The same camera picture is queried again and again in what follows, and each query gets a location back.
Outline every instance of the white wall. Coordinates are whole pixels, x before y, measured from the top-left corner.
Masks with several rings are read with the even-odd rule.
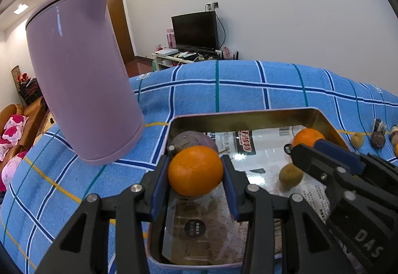
[[[171,16],[218,1],[226,45],[240,59],[327,68],[398,94],[398,19],[387,0],[126,1],[138,55],[167,45]]]
[[[128,19],[128,12],[125,7],[126,12],[126,19],[127,25],[129,26],[130,36],[132,37],[131,28]],[[19,22],[17,25],[7,29],[5,31],[5,39],[6,39],[6,51],[7,55],[5,59],[11,68],[16,65],[19,65],[19,68],[22,73],[27,73],[29,76],[35,75],[33,70],[32,62],[30,60],[29,49],[27,46],[27,39],[26,39],[26,31],[25,31],[25,24],[27,19],[23,22]],[[135,45],[133,38],[132,44],[134,53],[136,53]]]
[[[0,32],[0,111],[11,103],[21,103],[6,57],[5,36]]]

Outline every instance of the television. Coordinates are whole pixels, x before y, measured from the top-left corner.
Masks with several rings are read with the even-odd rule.
[[[219,49],[214,11],[174,16],[172,22],[177,49]]]

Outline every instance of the sofa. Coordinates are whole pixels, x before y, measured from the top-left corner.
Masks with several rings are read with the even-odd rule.
[[[47,107],[44,98],[40,97],[25,109],[21,104],[10,104],[0,112],[0,136],[3,135],[4,126],[11,115],[18,114],[29,117],[25,127],[23,128],[22,137],[18,141],[18,144],[12,147],[5,155],[3,162],[0,162],[0,174],[11,158],[20,152],[29,150],[33,146],[33,142],[35,141],[37,132],[39,131],[40,125],[43,121],[46,109]]]

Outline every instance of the kettle spout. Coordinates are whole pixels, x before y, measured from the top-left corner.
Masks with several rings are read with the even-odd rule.
[[[83,0],[83,9],[86,15],[92,19],[103,19],[108,0]]]

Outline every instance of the black cable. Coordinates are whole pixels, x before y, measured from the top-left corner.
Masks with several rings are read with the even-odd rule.
[[[222,41],[222,44],[221,44],[221,46],[218,48],[218,49],[220,50],[220,48],[222,48],[222,46],[223,46],[223,45],[224,45],[224,43],[225,43],[226,32],[225,32],[224,25],[222,24],[221,20],[220,20],[220,19],[218,18],[218,16],[217,16],[217,13],[216,13],[216,11],[214,11],[214,13],[216,14],[216,17],[217,17],[218,21],[220,22],[222,29],[224,30],[224,40]]]

